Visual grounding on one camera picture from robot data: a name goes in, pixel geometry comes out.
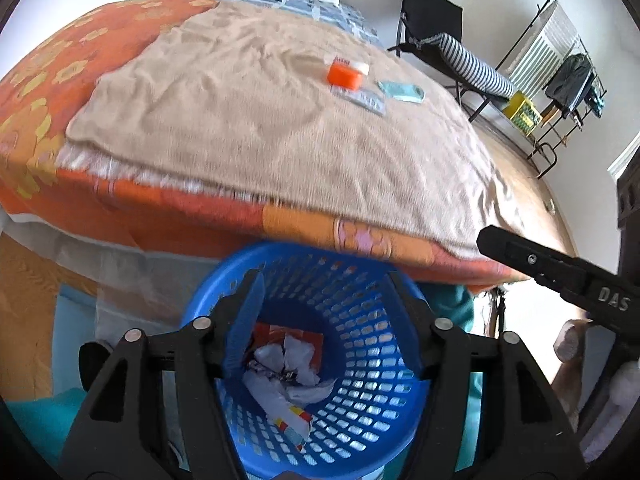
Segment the right hand white glove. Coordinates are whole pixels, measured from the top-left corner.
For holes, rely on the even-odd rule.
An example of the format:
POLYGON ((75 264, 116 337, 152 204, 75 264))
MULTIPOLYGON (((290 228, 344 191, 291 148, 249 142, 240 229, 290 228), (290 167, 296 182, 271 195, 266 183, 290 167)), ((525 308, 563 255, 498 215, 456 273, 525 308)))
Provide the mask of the right hand white glove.
POLYGON ((588 465, 639 433, 639 359, 620 337, 588 320, 570 320, 553 345, 561 366, 552 389, 588 465))

